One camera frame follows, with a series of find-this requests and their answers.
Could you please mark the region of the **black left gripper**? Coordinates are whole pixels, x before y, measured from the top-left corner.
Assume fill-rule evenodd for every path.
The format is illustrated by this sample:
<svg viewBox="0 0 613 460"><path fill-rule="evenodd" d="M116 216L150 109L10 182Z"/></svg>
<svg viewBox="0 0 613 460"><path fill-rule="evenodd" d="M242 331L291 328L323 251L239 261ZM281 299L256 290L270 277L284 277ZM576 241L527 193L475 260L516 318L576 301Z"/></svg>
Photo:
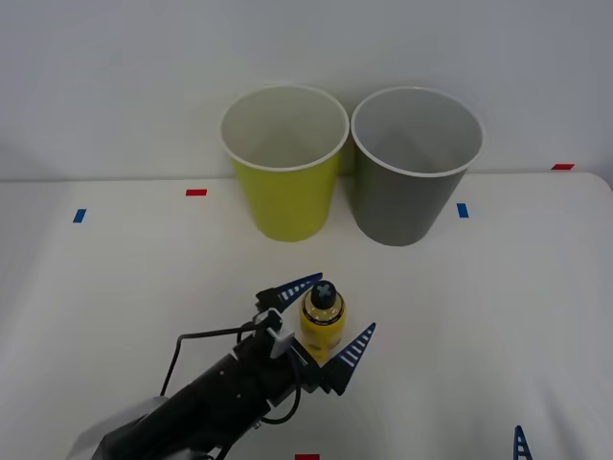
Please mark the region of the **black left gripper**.
<svg viewBox="0 0 613 460"><path fill-rule="evenodd" d="M275 309L283 313L322 279L323 273L319 272L262 290L256 294L256 308L259 312ZM342 396L366 353L375 328L376 323L373 322L322 368L296 338L292 339L290 347L283 354L271 358L273 339L267 332L239 333L237 360L274 406L298 387L309 394L322 389L326 394L334 392Z"/></svg>

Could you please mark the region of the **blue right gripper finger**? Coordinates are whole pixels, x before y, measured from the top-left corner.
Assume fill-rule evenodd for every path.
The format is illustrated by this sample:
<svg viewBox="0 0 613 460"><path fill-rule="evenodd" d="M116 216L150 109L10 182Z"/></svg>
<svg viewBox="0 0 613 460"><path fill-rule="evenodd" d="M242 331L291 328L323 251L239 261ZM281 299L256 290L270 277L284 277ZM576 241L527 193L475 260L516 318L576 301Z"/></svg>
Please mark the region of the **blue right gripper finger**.
<svg viewBox="0 0 613 460"><path fill-rule="evenodd" d="M517 425L513 433L513 460L533 460L521 425Z"/></svg>

